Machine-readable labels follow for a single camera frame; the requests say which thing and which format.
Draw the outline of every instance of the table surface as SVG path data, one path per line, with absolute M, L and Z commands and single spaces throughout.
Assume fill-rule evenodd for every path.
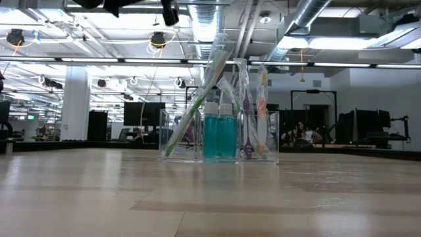
M 421 163 L 280 154 L 162 163 L 157 151 L 0 156 L 0 236 L 419 236 Z

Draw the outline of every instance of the bottle cap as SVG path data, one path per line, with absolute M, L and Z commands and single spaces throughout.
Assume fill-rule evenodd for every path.
M 218 103 L 206 102 L 205 103 L 205 114 L 206 115 L 217 115 L 218 114 Z
M 232 115 L 232 104 L 230 103 L 220 104 L 219 115 Z

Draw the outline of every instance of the computer monitor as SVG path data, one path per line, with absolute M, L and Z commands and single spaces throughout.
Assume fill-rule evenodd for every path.
M 10 111 L 11 111 L 10 101 L 0 102 L 0 123 L 6 123 L 7 121 L 9 121 Z
M 124 125 L 140 126 L 143 102 L 124 103 Z M 143 109 L 142 126 L 159 126 L 160 110 L 165 109 L 165 103 L 145 103 Z
M 383 111 L 379 109 L 379 116 L 380 116 L 380 122 L 382 124 L 382 127 L 384 128 L 390 128 L 391 122 L 390 122 L 390 113 L 389 111 Z
M 367 138 L 369 132 L 383 132 L 380 116 L 377 111 L 356 109 L 358 139 Z

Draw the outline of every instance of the mouthwash bottle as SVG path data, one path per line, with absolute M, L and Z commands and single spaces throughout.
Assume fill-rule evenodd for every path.
M 218 139 L 218 103 L 206 102 L 205 124 L 203 126 L 203 158 L 216 158 L 216 140 Z
M 237 151 L 237 126 L 232 116 L 232 104 L 222 103 L 218 117 L 218 152 L 219 158 L 235 159 Z

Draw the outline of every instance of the purple toothbrush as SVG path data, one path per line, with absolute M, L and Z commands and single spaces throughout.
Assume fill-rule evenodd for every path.
M 245 120 L 247 123 L 247 141 L 244 145 L 244 152 L 245 152 L 245 157 L 247 159 L 251 159 L 251 152 L 253 148 L 251 147 L 251 142 L 250 142 L 250 137 L 249 137 L 250 101 L 247 96 L 247 90 L 245 90 L 245 98 L 243 101 L 243 107 L 244 107 L 244 113 L 245 113 Z

